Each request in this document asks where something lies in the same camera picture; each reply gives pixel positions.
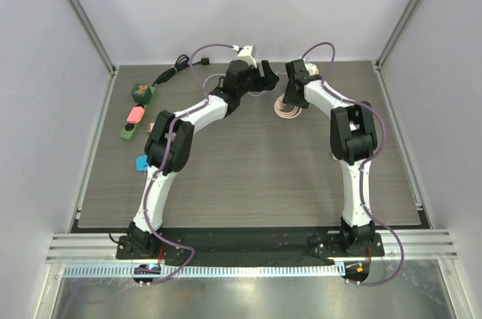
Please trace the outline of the blue plug adapter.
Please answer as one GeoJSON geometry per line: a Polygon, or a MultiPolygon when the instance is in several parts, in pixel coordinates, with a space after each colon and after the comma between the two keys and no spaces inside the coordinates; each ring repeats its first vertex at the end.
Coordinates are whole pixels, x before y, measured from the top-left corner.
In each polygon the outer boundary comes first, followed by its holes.
{"type": "Polygon", "coordinates": [[[148,156],[141,155],[138,156],[135,160],[136,170],[138,172],[147,172],[148,170],[148,156]]]}

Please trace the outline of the orange cube socket adapter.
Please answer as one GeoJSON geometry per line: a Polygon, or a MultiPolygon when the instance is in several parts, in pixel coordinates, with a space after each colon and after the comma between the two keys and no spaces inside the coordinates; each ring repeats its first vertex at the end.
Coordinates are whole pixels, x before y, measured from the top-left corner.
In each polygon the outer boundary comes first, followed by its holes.
{"type": "Polygon", "coordinates": [[[309,73],[309,76],[313,76],[313,75],[318,75],[319,74],[319,69],[318,67],[313,64],[313,63],[308,63],[306,62],[305,63],[305,68],[306,70],[308,71],[309,73]]]}

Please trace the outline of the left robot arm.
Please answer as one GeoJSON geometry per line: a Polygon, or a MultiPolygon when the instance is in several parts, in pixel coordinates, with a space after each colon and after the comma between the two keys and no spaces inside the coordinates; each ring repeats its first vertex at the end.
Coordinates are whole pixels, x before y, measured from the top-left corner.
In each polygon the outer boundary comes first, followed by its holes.
{"type": "Polygon", "coordinates": [[[148,173],[139,210],[123,237],[125,248],[145,259],[154,257],[166,241],[158,232],[163,209],[176,175],[186,166],[194,136],[232,114],[247,93],[271,91],[279,82],[267,60],[261,67],[235,59],[205,99],[183,111],[161,111],[145,145],[148,173]]]}

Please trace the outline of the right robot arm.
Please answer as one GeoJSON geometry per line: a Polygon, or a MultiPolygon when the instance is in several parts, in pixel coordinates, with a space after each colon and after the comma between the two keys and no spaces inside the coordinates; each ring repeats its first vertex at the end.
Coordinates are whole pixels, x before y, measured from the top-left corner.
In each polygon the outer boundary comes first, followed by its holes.
{"type": "Polygon", "coordinates": [[[313,105],[330,119],[330,150],[343,177],[339,246],[345,254],[362,255],[375,239],[369,190],[370,158],[378,145],[373,113],[368,103],[351,100],[331,87],[314,64],[296,59],[285,68],[283,102],[295,108],[313,105]]]}

